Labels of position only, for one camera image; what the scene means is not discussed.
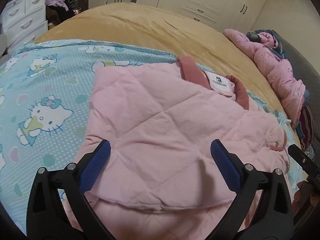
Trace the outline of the person's right hand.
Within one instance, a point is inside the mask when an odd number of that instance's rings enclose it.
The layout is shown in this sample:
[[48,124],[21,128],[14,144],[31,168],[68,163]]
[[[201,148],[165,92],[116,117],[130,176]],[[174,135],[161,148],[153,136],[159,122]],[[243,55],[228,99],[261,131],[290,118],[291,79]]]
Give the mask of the person's right hand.
[[310,219],[319,203],[315,187],[304,180],[297,184],[298,191],[292,202],[294,233],[297,233]]

